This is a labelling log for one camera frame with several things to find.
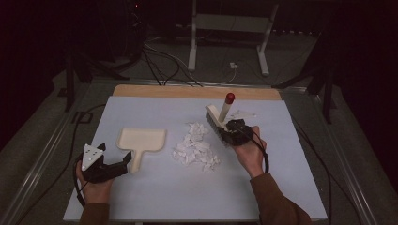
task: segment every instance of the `dark background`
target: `dark background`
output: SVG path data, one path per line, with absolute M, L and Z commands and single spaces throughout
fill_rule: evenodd
M 175 24 L 191 21 L 191 1 L 137 2 L 137 14 L 159 35 L 174 38 L 179 34 Z M 260 0 L 244 4 L 238 0 L 199 2 L 198 11 L 222 10 L 223 14 L 252 16 L 264 15 L 260 8 L 267 4 Z M 318 36 L 322 31 L 304 71 L 319 65 L 332 69 L 334 83 L 341 86 L 345 100 L 397 190 L 396 11 L 393 1 L 281 1 L 274 29 L 279 35 L 295 31 Z M 52 77 L 65 68 L 66 36 L 76 34 L 76 30 L 93 29 L 95 23 L 99 24 L 94 27 L 97 35 L 106 32 L 103 23 L 96 19 L 98 13 L 94 0 L 1 1 L 0 149 L 53 91 Z M 113 48 L 106 40 L 98 44 L 108 48 L 108 52 Z

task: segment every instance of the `crumpled paper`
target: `crumpled paper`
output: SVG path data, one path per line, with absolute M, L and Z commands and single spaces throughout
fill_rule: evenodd
M 189 124 L 191 126 L 182 142 L 178 143 L 173 151 L 173 159 L 185 166 L 193 162 L 203 164 L 203 171 L 214 171 L 221 163 L 220 158 L 210 149 L 210 144 L 203 141 L 203 136 L 208 134 L 208 129 L 200 123 Z

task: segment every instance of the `metal stand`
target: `metal stand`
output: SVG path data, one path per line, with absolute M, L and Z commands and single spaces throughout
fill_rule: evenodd
M 333 86 L 333 72 L 332 68 L 325 68 L 324 66 L 315 67 L 308 72 L 300 73 L 298 76 L 277 84 L 272 85 L 272 88 L 284 89 L 294 83 L 297 83 L 307 77 L 313 76 L 310 84 L 307 87 L 307 91 L 310 95 L 319 94 L 322 87 L 325 85 L 324 102 L 322 107 L 322 113 L 325 116 L 326 121 L 331 124 L 330 121 L 330 105 L 331 105 L 331 91 Z
M 188 63 L 188 70 L 195 71 L 196 66 L 196 29 L 224 30 L 224 31 L 243 31 L 264 33 L 263 42 L 257 46 L 258 61 L 261 67 L 261 74 L 269 75 L 267 60 L 264 55 L 272 25 L 275 20 L 278 4 L 273 5 L 271 14 L 268 18 L 258 17 L 238 17 L 209 15 L 196 13 L 196 0 L 192 2 L 192 29 L 191 29 L 191 50 Z

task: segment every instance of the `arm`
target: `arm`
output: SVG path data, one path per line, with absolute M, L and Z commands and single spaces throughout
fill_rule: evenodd
M 109 199 L 114 179 L 98 184 L 87 183 L 83 178 L 81 168 L 82 162 L 79 161 L 76 167 L 76 175 L 82 186 L 86 184 L 83 188 L 85 206 L 79 224 L 105 225 L 109 220 Z
M 253 132 L 260 137 L 259 127 Z M 267 143 L 254 135 L 254 140 L 265 148 Z M 311 224 L 311 219 L 296 204 L 289 201 L 279 190 L 269 173 L 263 172 L 263 154 L 253 142 L 233 146 L 237 158 L 251 177 L 251 185 L 258 203 L 262 224 Z

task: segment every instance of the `white paper scraps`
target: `white paper scraps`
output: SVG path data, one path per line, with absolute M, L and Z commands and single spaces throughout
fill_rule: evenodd
M 221 160 L 211 151 L 210 144 L 203 141 L 203 136 L 208 134 L 208 129 L 197 122 L 189 125 L 191 128 L 185 135 L 184 141 L 178 143 L 173 151 L 173 159 L 185 166 L 193 162 L 201 163 L 204 165 L 204 172 L 214 171 Z
M 228 119 L 231 120 L 236 120 L 236 119 L 246 119 L 246 118 L 252 118 L 256 117 L 257 115 L 253 112 L 244 112 L 241 110 L 238 110 L 228 116 Z

